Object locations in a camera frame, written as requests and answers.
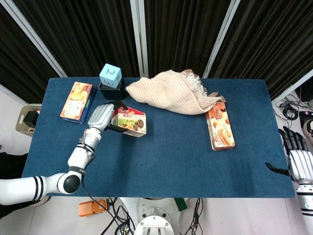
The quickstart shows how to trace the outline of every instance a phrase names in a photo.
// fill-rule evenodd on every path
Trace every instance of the blue tablecloth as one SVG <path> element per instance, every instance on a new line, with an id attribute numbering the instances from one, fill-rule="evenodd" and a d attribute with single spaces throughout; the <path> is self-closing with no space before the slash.
<path id="1" fill-rule="evenodd" d="M 138 78 L 125 78 L 126 84 Z M 52 78 L 49 81 L 23 177 L 67 172 L 67 160 L 93 110 L 107 101 L 97 91 L 84 124 L 60 113 L 74 81 L 99 77 Z M 124 102 L 147 115 L 147 135 L 136 138 L 114 131 L 102 134 L 96 159 L 88 166 L 86 187 L 109 197 L 294 197 L 290 177 L 275 174 L 265 162 L 287 168 L 265 81 L 204 79 L 226 107 L 236 147 L 211 149 L 205 115 L 187 116 L 134 101 Z M 74 196 L 85 196 L 80 189 Z"/>

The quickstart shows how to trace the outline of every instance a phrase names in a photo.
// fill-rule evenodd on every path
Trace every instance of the robotic hand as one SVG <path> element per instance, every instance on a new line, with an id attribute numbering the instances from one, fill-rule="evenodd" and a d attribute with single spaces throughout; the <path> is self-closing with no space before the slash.
<path id="1" fill-rule="evenodd" d="M 284 131 L 279 129 L 279 133 L 284 140 L 289 170 L 265 164 L 276 173 L 291 176 L 291 179 L 299 184 L 296 193 L 304 223 L 308 233 L 313 235 L 313 155 L 308 151 L 307 144 L 299 133 L 294 133 L 285 126 Z"/>
<path id="2" fill-rule="evenodd" d="M 107 128 L 119 132 L 126 129 L 111 126 L 114 111 L 127 106 L 115 101 L 98 106 L 88 121 L 89 129 L 84 131 L 67 164 L 68 173 L 58 173 L 50 177 L 35 176 L 28 178 L 0 180 L 0 204 L 12 205 L 42 199 L 47 193 L 74 193 L 80 185 L 86 167 L 94 159 L 93 152 L 101 140 L 101 132 Z"/>

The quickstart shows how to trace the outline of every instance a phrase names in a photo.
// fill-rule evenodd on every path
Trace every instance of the beige towel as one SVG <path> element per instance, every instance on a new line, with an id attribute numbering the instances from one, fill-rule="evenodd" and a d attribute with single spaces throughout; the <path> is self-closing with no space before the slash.
<path id="1" fill-rule="evenodd" d="M 206 94 L 201 79 L 192 70 L 161 72 L 154 78 L 142 77 L 126 87 L 137 102 L 172 112 L 196 115 L 209 111 L 217 101 L 225 102 L 217 92 Z"/>

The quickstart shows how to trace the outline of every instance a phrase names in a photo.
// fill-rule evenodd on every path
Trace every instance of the light blue cube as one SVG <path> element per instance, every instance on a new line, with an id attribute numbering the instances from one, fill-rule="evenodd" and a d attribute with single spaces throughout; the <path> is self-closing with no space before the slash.
<path id="1" fill-rule="evenodd" d="M 119 67 L 105 64 L 99 77 L 103 85 L 116 88 L 122 79 L 122 72 Z"/>

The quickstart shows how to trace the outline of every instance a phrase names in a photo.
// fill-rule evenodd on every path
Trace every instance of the snack box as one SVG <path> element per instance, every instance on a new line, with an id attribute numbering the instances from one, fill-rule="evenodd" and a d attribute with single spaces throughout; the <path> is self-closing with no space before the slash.
<path id="1" fill-rule="evenodd" d="M 95 95 L 92 84 L 74 82 L 60 114 L 64 120 L 83 123 Z"/>
<path id="2" fill-rule="evenodd" d="M 111 124 L 114 126 L 126 128 L 127 131 L 124 134 L 141 137 L 146 134 L 146 114 L 128 107 L 124 109 L 123 107 L 115 110 Z"/>
<path id="3" fill-rule="evenodd" d="M 217 151 L 235 147 L 225 103 L 217 102 L 205 116 L 209 126 L 212 149 Z"/>

